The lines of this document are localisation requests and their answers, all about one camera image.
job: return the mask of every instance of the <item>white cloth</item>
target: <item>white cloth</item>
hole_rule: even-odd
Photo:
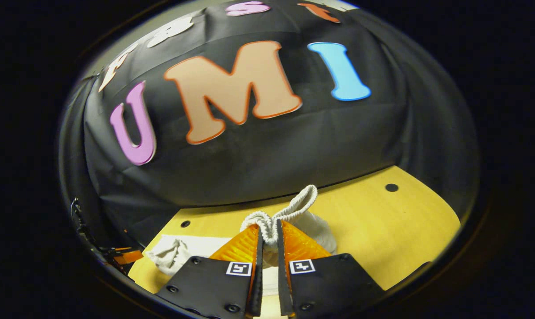
[[[263,256],[264,268],[276,266],[278,264],[278,234],[276,228],[278,220],[285,220],[299,228],[330,254],[336,253],[337,244],[330,231],[329,224],[326,220],[308,211],[310,206],[312,206],[316,200],[317,194],[316,186],[306,186],[291,200],[286,208],[277,212],[272,218],[265,212],[259,210],[251,213],[244,219],[240,226],[240,231],[245,230],[248,226],[253,224],[257,224],[260,227],[260,230],[262,230],[262,237],[264,238],[265,243]]]
[[[164,274],[173,276],[191,256],[208,258],[230,238],[162,235],[146,256]]]

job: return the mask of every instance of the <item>black fabric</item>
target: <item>black fabric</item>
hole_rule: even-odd
[[[212,206],[273,198],[397,165],[437,192],[458,214],[474,202],[478,146],[465,101],[446,72],[417,44],[363,10],[326,8],[341,24],[288,1],[265,1],[271,10],[231,17],[227,2],[194,12],[194,25],[147,48],[138,41],[102,93],[100,74],[85,105],[85,159],[105,212],[120,228],[148,243],[182,206]],[[281,44],[279,58],[302,107],[271,119],[249,112],[243,125],[225,120],[223,134],[190,145],[177,87],[163,79],[171,66],[205,56],[231,71],[249,42]],[[312,42],[346,46],[372,95],[337,101],[334,82]],[[144,101],[157,151],[143,166],[122,153],[109,117],[128,92],[146,81]],[[124,120],[136,142],[134,118]]]

